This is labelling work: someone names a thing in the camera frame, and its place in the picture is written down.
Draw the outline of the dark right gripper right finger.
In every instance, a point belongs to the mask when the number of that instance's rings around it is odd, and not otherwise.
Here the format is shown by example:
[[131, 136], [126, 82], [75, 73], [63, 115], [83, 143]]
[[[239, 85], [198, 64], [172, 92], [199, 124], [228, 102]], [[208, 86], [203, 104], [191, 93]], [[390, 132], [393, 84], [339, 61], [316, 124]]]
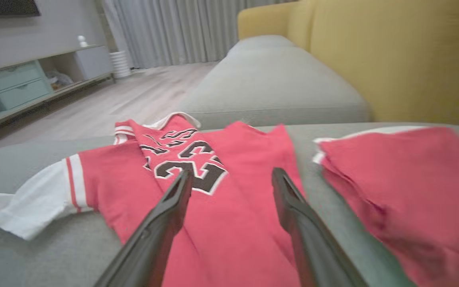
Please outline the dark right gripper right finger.
[[284, 169], [273, 169], [272, 184], [279, 222], [291, 236], [301, 286], [366, 287], [361, 273]]

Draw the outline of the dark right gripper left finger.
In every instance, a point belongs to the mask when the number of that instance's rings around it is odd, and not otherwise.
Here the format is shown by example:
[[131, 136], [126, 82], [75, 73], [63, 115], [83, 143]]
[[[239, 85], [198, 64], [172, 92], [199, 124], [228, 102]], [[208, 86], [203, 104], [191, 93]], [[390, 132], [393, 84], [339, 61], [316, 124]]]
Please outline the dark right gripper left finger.
[[182, 229], [193, 174], [181, 171], [95, 283], [96, 287], [160, 287], [171, 246]]

